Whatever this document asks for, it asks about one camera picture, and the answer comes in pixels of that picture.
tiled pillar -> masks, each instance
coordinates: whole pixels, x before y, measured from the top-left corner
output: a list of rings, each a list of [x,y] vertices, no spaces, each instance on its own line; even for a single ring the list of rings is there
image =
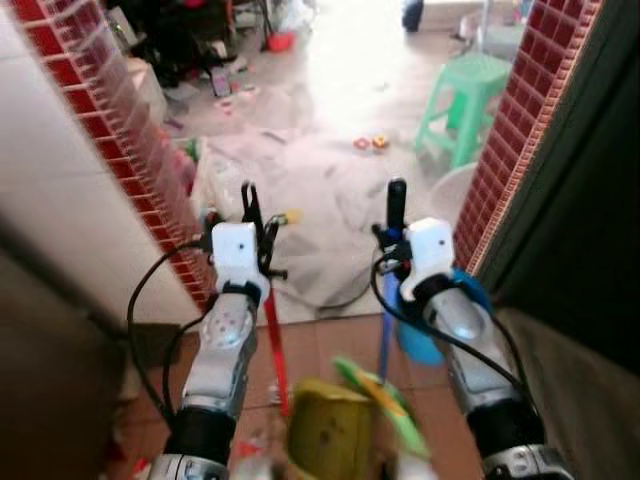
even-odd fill
[[[601,0],[537,0],[455,231],[476,273],[565,91]]]
[[[141,219],[167,251],[198,232],[173,170],[176,150],[153,124],[128,76],[98,0],[11,0],[43,63]],[[171,264],[200,308],[213,288],[202,255]]]

clutter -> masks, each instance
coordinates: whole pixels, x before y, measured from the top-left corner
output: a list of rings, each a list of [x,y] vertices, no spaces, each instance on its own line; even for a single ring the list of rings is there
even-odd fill
[[[150,473],[151,462],[145,458],[141,458],[133,467],[133,480],[147,480]]]
[[[233,6],[233,26],[236,29],[258,26],[258,14],[252,2]]]
[[[122,11],[122,8],[114,7],[110,9],[107,13],[107,17],[109,19],[111,30],[114,32],[116,39],[120,43],[121,50],[128,51],[140,41]]]
[[[416,33],[422,21],[423,0],[404,0],[402,26],[409,33]]]
[[[175,102],[186,102],[191,97],[200,93],[196,87],[187,82],[180,82],[175,88],[163,89],[164,94]]]
[[[165,118],[164,123],[177,130],[182,130],[184,128],[184,124],[173,117]]]
[[[405,451],[421,457],[430,455],[424,438],[409,414],[409,406],[398,389],[389,382],[381,382],[377,375],[362,370],[344,357],[336,357],[333,364],[344,379],[358,391],[372,398],[393,423]]]
[[[372,434],[366,396],[316,379],[296,387],[286,451],[297,478],[367,478]]]
[[[263,135],[263,136],[265,136],[265,137],[267,137],[267,138],[271,138],[271,139],[275,140],[276,142],[281,143],[281,144],[283,144],[283,145],[284,145],[285,143],[287,143],[287,140],[286,140],[286,139],[282,138],[280,135],[278,135],[278,134],[276,134],[276,133],[272,132],[271,130],[263,130],[263,131],[261,132],[261,135]]]
[[[231,74],[244,72],[245,70],[248,69],[248,67],[249,67],[249,62],[242,55],[238,55],[233,62],[227,65],[227,68],[229,69],[229,73]]]
[[[216,52],[218,58],[227,58],[227,46],[222,40],[216,40],[211,43],[211,48]]]
[[[191,157],[182,149],[177,149],[176,154],[173,156],[172,167],[178,174],[178,178],[186,194],[191,195],[193,182],[196,178],[196,166]]]
[[[149,105],[149,116],[160,124],[167,115],[167,99],[158,82],[153,67],[136,57],[126,59],[127,72],[138,94]]]
[[[295,34],[293,32],[274,33],[267,39],[269,50],[273,53],[286,52],[293,46]]]
[[[384,150],[389,146],[389,139],[385,135],[376,135],[371,140],[371,145],[378,150]]]
[[[248,440],[242,440],[238,443],[237,452],[240,458],[252,457],[263,454],[269,447],[266,432],[256,430]]]
[[[216,97],[228,97],[231,95],[231,83],[229,82],[229,72],[224,67],[211,69],[211,86]]]
[[[357,138],[353,141],[353,146],[358,150],[366,150],[369,148],[369,140],[364,137]]]
[[[282,398],[280,397],[280,388],[278,388],[278,381],[274,381],[267,388],[269,394],[269,403],[271,405],[282,405]],[[291,386],[287,385],[287,396],[291,397]]]
[[[313,10],[303,0],[283,0],[275,11],[279,32],[296,32],[309,26]]]
[[[193,163],[197,164],[199,157],[198,157],[198,140],[196,140],[195,138],[190,139],[187,142],[187,145],[184,147],[184,151],[187,155],[189,155],[191,157],[191,160],[193,160]]]
[[[281,466],[274,463],[270,456],[260,455],[258,452],[237,463],[231,480],[282,480],[285,478],[284,474],[274,476],[274,471],[277,472],[278,467]]]
[[[242,90],[239,92],[240,96],[243,98],[253,98],[260,93],[260,89],[254,85],[245,85]]]

black wire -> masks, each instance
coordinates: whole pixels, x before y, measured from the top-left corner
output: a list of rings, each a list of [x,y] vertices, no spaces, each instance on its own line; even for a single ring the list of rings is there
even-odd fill
[[[377,247],[373,250],[373,253],[371,254],[371,261],[373,262],[373,257],[376,254],[376,252],[378,251]],[[337,310],[339,308],[346,308],[349,305],[353,305],[354,303],[356,303],[358,300],[360,300],[362,297],[364,297],[364,295],[369,291],[369,288],[371,287],[369,282],[365,282],[364,284],[364,288],[361,289],[357,294],[355,294],[353,297],[351,297],[348,300],[345,300],[343,302],[339,302],[339,303],[330,303],[330,304],[324,304],[324,305],[319,305],[313,302],[309,302],[308,300],[305,300],[302,297],[298,297],[297,295],[288,292],[286,290],[282,290],[281,288],[276,288],[275,290],[277,292],[280,292],[282,295],[285,295],[287,297],[289,297],[290,299],[292,299],[295,302],[298,302],[302,305],[304,305],[305,307],[308,308],[314,308],[316,310]]]
[[[376,281],[376,273],[378,271],[378,266],[382,262],[388,259],[389,259],[388,255],[380,257],[378,260],[374,262],[373,268],[371,269],[371,288],[373,290],[374,295],[376,296],[380,304],[383,306],[383,308],[387,312],[389,312],[391,315],[396,317],[398,320],[400,320],[401,322],[405,322],[411,325],[412,327],[416,328],[417,330],[420,330],[422,333],[425,333],[434,338],[437,338],[438,340],[442,340],[443,342],[453,345],[454,347],[457,347],[460,350],[464,351],[465,353],[468,353],[469,355],[476,358],[477,360],[480,360],[482,363],[484,363],[486,366],[494,370],[500,376],[504,377],[511,385],[513,385],[513,388],[515,388],[518,391],[518,393],[522,395],[523,398],[527,399],[531,403],[531,406],[535,409],[533,399],[531,398],[531,395],[529,394],[529,391],[525,388],[525,386],[516,377],[511,375],[511,373],[505,370],[497,362],[494,362],[486,355],[483,355],[482,353],[477,351],[475,348],[470,347],[466,343],[458,340],[455,337],[452,337],[451,335],[448,335],[442,332],[441,330],[438,330],[435,327],[432,327],[426,322],[411,321],[408,317],[406,317],[404,314],[402,314],[401,312],[399,312],[398,310],[396,310],[395,308],[393,308],[391,305],[387,303],[387,301],[384,299],[384,297],[380,293],[380,290],[378,289],[378,282]]]
[[[142,280],[136,285],[136,288],[133,290],[131,297],[129,298],[129,304],[127,305],[127,339],[129,341],[129,349],[131,350],[131,359],[133,360],[133,365],[136,367],[138,371],[138,375],[140,375],[140,380],[142,381],[142,386],[149,394],[149,398],[151,398],[151,402],[156,407],[162,418],[167,422],[167,425],[171,426],[172,415],[167,410],[166,405],[162,402],[160,395],[156,392],[155,388],[151,384],[149,377],[147,376],[147,370],[145,366],[142,364],[142,360],[140,360],[140,352],[138,350],[138,345],[136,341],[136,336],[134,332],[134,321],[133,321],[133,310],[136,305],[136,300],[140,295],[140,292],[151,278],[151,275],[162,265],[167,259],[171,258],[178,252],[182,250],[188,250],[191,248],[199,248],[200,240],[193,240],[191,242],[183,243],[182,245],[178,245],[167,253],[162,255],[156,262],[151,266],[151,268],[145,273]]]
[[[162,362],[162,397],[164,399],[164,405],[171,415],[171,418],[175,417],[176,414],[175,410],[173,409],[173,401],[171,400],[171,388],[169,385],[169,374],[171,373],[171,360],[173,358],[173,352],[178,346],[178,343],[180,342],[182,336],[187,333],[187,330],[189,330],[191,327],[195,327],[200,322],[202,322],[202,320],[204,320],[204,315],[202,315],[200,318],[192,320],[191,322],[181,327],[180,330],[178,330],[173,336],[173,338],[171,339],[171,343],[169,343],[169,346],[164,352],[164,360]]]
[[[522,382],[524,387],[527,389],[527,392],[529,392],[529,396],[531,396],[531,389],[529,388],[527,374],[524,371],[524,364],[522,363],[520,352],[518,351],[516,342],[513,340],[511,332],[507,330],[507,327],[505,327],[504,324],[500,320],[498,320],[495,315],[491,315],[491,321],[496,327],[498,327],[498,330],[500,330],[500,333],[502,333],[502,336],[509,345],[509,350],[511,350],[511,355],[513,356],[513,360],[516,363],[516,369],[518,370],[518,377],[520,377],[520,382]]]

white tile wall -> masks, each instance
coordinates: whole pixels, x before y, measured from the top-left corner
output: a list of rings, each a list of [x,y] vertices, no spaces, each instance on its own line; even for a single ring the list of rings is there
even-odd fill
[[[13,25],[9,7],[0,3],[0,59],[26,55],[29,51],[24,38],[18,34]]]
[[[55,264],[124,325],[131,292],[148,268],[160,257],[153,245],[71,252],[55,258]],[[187,323],[198,310],[169,264],[160,267],[136,302],[136,322]]]
[[[110,173],[0,190],[0,213],[25,235],[45,233],[47,255],[147,245],[151,237]],[[49,227],[43,232],[43,225]]]
[[[0,5],[0,221],[124,325],[161,252],[12,22]],[[168,264],[136,308],[137,321],[197,315]]]
[[[106,171],[30,55],[0,59],[0,191]]]

green stool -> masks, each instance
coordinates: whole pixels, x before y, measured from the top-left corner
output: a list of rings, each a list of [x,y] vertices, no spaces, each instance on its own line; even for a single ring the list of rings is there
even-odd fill
[[[487,104],[504,90],[509,72],[510,63],[481,53],[468,53],[447,63],[422,119],[416,151],[422,149],[426,139],[452,152],[452,169],[469,163],[473,152],[482,145],[478,139],[481,128],[493,123],[493,117],[486,113]],[[453,102],[448,108],[436,112],[438,97],[445,88],[454,90]],[[458,132],[455,140],[430,128],[433,121],[445,115],[447,128]]]

